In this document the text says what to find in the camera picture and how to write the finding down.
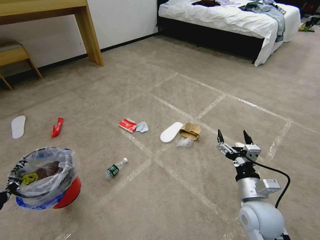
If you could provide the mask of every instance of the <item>brown paper bag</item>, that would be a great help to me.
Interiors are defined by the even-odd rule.
[[[192,138],[193,141],[198,139],[200,132],[200,126],[192,123],[185,123],[179,130],[179,133],[182,137]]]

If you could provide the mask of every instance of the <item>black bed frame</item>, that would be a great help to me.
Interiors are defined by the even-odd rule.
[[[168,0],[157,0],[157,27],[160,34],[188,40],[197,46],[203,45],[252,59],[254,63],[260,53],[264,38],[250,37],[210,27],[186,23],[159,16],[159,7]]]

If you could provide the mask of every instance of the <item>plastic bag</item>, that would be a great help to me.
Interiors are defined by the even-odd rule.
[[[8,178],[20,184],[14,193],[17,204],[33,209],[57,204],[77,177],[78,163],[73,150],[59,147],[36,149],[22,157]]]
[[[192,138],[181,138],[177,146],[179,147],[191,147],[193,144]]]

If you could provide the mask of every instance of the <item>red snack wrapper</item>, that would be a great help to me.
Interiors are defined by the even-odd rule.
[[[59,135],[59,133],[61,131],[62,123],[63,123],[63,118],[58,118],[58,124],[53,125],[53,130],[52,130],[52,134],[51,134],[52,138]]]
[[[122,119],[121,122],[118,123],[118,125],[131,133],[133,133],[137,127],[136,122],[131,120],[130,118]]]

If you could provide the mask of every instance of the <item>wooden table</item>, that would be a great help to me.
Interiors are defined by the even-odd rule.
[[[91,61],[103,66],[87,0],[0,0],[0,25],[74,14]]]

